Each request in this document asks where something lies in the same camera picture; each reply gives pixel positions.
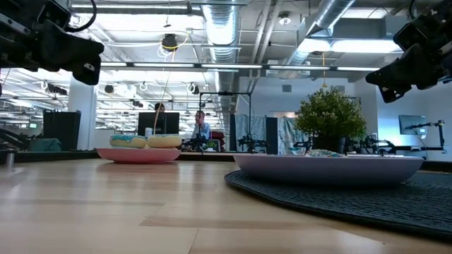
man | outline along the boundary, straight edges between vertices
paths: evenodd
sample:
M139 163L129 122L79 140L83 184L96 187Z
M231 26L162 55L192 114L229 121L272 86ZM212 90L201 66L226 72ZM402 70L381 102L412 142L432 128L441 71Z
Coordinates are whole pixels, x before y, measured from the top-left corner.
M157 117L157 123L155 124L155 134L166 134L166 120L165 120L165 106L163 103L156 103L154 105L154 110L155 110L155 115L157 116L157 112L158 112L158 117Z
M196 135L200 133L200 138L204 137L206 139L210 139L210 126L208 123L204 122L205 117L206 114L203 111L196 112L196 124L195 129L193 130L193 134L191 134L191 138L196 138Z

donut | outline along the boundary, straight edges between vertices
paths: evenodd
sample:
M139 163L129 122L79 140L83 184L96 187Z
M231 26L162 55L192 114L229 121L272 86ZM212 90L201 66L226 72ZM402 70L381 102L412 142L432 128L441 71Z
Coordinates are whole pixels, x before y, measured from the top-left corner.
M146 138L135 135L113 135L110 137L110 145L112 147L144 148Z
M148 145L152 148L173 148L182 144L178 135L152 135L148 138Z

hanging cable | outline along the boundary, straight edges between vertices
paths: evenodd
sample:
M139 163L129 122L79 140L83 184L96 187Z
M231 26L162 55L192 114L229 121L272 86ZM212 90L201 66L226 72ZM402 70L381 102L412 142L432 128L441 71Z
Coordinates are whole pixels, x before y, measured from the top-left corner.
M173 51L171 62L174 62L175 56L176 56L176 51ZM171 74L171 71L168 72L168 78L167 78L167 82L165 83L165 88L163 89L162 99L160 100L160 103L159 103L158 109L157 109L157 113L155 114L153 135L155 135L155 127L157 127L158 114L160 113L160 108L163 105L163 99L165 98L165 91L167 90L168 82L170 81L170 74Z
M93 16L91 17L90 21L88 21L85 25L80 26L79 28L72 28L72 27L68 26L68 27L66 27L67 32L81 32L81 31L87 30L92 24L94 24L94 22L96 21L96 18L97 18L97 5L94 0L90 0L90 1L91 1L91 4L93 5Z

pillar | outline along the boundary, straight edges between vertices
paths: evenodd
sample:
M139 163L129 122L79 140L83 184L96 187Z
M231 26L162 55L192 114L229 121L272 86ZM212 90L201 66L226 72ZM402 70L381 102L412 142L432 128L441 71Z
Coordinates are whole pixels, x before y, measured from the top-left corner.
M94 145L96 127L97 88L86 85L71 77L69 89L68 111L81 112L80 128L78 131L78 150L91 150Z

ventilation duct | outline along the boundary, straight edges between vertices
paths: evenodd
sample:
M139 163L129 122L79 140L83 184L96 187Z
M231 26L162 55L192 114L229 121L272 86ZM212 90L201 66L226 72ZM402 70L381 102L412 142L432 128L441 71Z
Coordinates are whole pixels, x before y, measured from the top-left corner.
M208 43L213 46L230 46L237 41L237 23L239 8L227 5L203 5L206 17L206 34ZM227 47L211 48L210 57L217 64L230 64L237 62L237 50ZM215 73L215 86L218 91L232 91L234 73ZM220 98L220 107L223 113L230 111L231 103L227 98ZM225 127L229 127L229 114L223 114Z
M318 33L323 30L331 29L344 15L344 13L353 5L355 0L322 0L319 5L319 10L314 16L314 19L307 21L305 18L302 21L303 28L302 37ZM301 41L298 48L291 54L284 64L298 66L304 63L311 52L300 50L303 41ZM278 74L279 78L287 78L292 71L281 71Z

